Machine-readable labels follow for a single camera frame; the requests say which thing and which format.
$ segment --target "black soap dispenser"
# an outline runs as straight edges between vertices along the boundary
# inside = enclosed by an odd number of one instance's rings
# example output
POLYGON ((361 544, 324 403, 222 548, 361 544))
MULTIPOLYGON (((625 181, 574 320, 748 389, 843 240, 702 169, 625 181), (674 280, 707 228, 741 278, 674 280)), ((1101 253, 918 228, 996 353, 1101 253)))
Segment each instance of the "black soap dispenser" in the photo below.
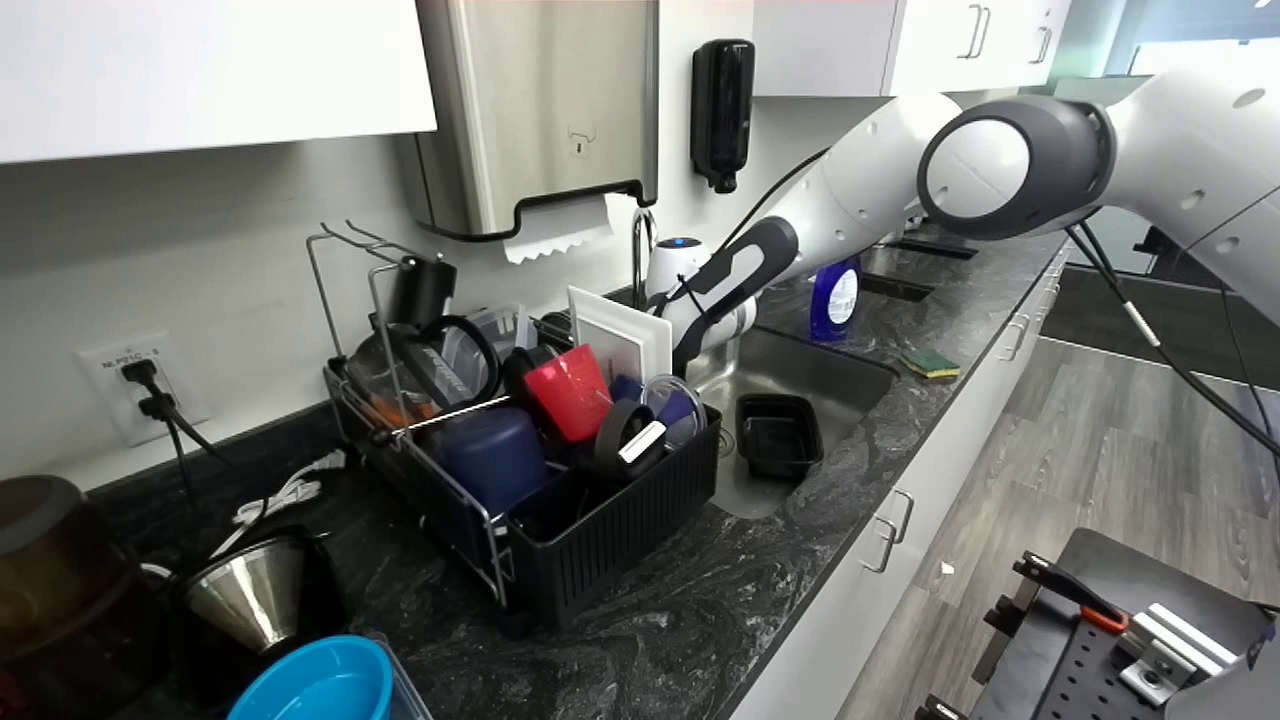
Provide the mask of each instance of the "black soap dispenser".
POLYGON ((752 141, 758 43, 712 42, 691 53, 691 171, 736 191, 752 141))

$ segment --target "cabinet handle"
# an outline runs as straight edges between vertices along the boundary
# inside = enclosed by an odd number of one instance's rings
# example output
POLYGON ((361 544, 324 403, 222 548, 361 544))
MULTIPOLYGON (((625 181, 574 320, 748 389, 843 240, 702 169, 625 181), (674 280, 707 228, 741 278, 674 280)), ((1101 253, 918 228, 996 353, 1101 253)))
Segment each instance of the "cabinet handle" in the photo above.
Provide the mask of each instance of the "cabinet handle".
POLYGON ((906 523, 893 527, 893 544, 901 544, 914 532, 914 516, 918 516, 918 497, 906 488, 893 488, 893 497, 906 500, 906 523))
POLYGON ((988 53, 988 34, 992 34, 996 12, 985 4, 985 34, 978 36, 978 56, 981 61, 988 53))
POLYGON ((886 552, 880 552, 880 559, 877 563, 870 563, 870 559, 859 559, 870 572, 877 572, 877 578, 886 578, 886 569, 889 569, 889 558, 893 558, 893 523, 886 521, 886 516, 872 516, 872 523, 886 523, 886 552))
POLYGON ((1017 353, 1023 353, 1023 342, 1029 342, 1029 323, 1034 323, 1034 320, 1021 314, 1021 318, 1017 318, 1017 323, 1021 323, 1021 328, 1017 328, 1017 342, 1014 342, 1014 350, 1008 350, 1004 363, 1014 363, 1014 361, 1017 361, 1017 353))
POLYGON ((1052 43, 1052 29, 1039 29, 1039 53, 1034 56, 1034 64, 1048 61, 1048 43, 1052 43))
POLYGON ((985 9, 981 4, 969 4, 973 9, 973 34, 969 34, 969 50, 962 53, 962 61, 978 61, 978 36, 985 29, 985 9))

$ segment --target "black dish rack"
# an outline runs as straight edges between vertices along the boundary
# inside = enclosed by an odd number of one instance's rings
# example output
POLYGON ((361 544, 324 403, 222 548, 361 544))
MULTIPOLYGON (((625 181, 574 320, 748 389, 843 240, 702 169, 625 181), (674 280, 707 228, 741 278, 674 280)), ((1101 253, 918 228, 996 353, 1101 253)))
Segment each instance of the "black dish rack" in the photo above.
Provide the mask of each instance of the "black dish rack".
POLYGON ((607 497, 601 497, 601 486, 586 486, 562 466, 550 466, 555 475, 551 488, 546 488, 513 514, 487 514, 457 475, 447 475, 433 461, 433 452, 416 436, 419 429, 447 425, 491 403, 507 403, 503 397, 408 429, 386 429, 378 417, 369 417, 361 391, 347 384, 347 355, 340 350, 318 243, 338 240, 386 260, 386 269, 369 271, 374 323, 381 335, 387 335, 381 318, 381 278, 387 278, 405 260, 401 243, 381 240, 358 223, 353 232, 358 237, 324 228, 324 237, 308 237, 308 260, 338 350, 338 355, 324 369, 324 384, 338 403, 343 440, 374 449, 374 466, 381 468, 381 475, 416 514, 430 516, 438 538, 451 548, 457 559, 466 559, 484 580, 501 607, 520 607, 551 627, 566 627, 645 552, 666 544, 689 516, 698 516, 712 500, 719 417, 707 407, 707 425, 689 444, 682 444, 674 455, 655 461, 628 486, 607 488, 607 497))

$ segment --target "drawer handle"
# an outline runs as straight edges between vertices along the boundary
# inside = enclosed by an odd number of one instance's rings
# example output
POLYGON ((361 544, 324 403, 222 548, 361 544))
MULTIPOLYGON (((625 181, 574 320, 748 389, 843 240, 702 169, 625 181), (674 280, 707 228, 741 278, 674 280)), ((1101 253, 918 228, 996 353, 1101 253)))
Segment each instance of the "drawer handle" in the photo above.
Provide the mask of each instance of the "drawer handle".
POLYGON ((901 544, 901 541, 914 532, 918 497, 914 497, 914 491, 901 491, 901 488, 893 488, 893 497, 901 497, 901 500, 906 500, 906 523, 901 523, 901 527, 893 527, 893 544, 901 544))
POLYGON ((893 523, 886 521, 886 516, 872 516, 872 523, 886 523, 886 552, 880 552, 880 559, 877 563, 870 563, 870 559, 859 559, 870 572, 877 572, 877 578, 886 578, 886 569, 889 569, 889 558, 893 558, 893 523))
POLYGON ((1014 342, 1014 353, 1004 355, 1004 363, 1014 363, 1017 353, 1023 353, 1023 342, 1029 342, 1029 323, 1034 323, 1034 320, 1029 320, 1029 318, 1017 318, 1017 323, 1021 323, 1021 328, 1017 328, 1017 342, 1014 342))
POLYGON ((973 9, 973 34, 969 34, 969 50, 962 53, 962 61, 973 61, 978 56, 978 36, 985 29, 985 9, 981 4, 969 4, 973 9))

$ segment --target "red cup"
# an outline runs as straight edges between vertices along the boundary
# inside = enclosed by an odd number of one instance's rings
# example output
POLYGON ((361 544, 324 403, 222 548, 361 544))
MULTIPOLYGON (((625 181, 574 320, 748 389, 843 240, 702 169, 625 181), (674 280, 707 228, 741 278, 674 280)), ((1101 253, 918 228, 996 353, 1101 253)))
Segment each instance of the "red cup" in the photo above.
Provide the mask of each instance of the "red cup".
POLYGON ((606 369, 588 345, 526 373, 526 391, 546 407, 566 444, 588 444, 614 407, 606 369))

